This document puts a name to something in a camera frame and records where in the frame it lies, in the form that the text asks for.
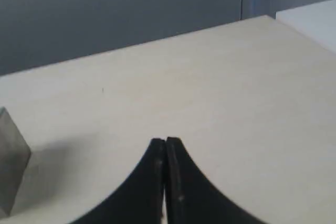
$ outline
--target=white surface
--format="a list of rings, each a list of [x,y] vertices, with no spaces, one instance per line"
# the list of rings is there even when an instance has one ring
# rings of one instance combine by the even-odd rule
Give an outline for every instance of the white surface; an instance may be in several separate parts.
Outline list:
[[[68,223],[168,135],[262,220],[334,223],[335,70],[334,54],[261,17],[0,77],[35,151],[0,223]]]
[[[336,0],[283,10],[277,19],[336,52]]]

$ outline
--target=gray cube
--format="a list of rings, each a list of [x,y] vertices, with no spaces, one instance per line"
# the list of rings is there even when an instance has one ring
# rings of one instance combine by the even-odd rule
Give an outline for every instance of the gray cube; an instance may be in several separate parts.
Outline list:
[[[0,108],[0,219],[9,216],[31,152],[5,108]]]

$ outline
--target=table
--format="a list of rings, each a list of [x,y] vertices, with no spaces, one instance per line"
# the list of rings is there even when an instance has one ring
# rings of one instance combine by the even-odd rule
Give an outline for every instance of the table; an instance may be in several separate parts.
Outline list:
[[[34,152],[14,223],[68,223],[113,192],[152,137],[271,224],[336,219],[336,57],[268,17],[0,77]]]
[[[336,0],[277,13],[277,20],[336,52]]]

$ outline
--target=gray block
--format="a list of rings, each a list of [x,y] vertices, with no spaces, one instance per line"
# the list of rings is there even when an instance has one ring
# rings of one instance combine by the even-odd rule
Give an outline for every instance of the gray block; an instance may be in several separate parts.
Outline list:
[[[9,216],[31,152],[5,108],[0,108],[0,219]]]

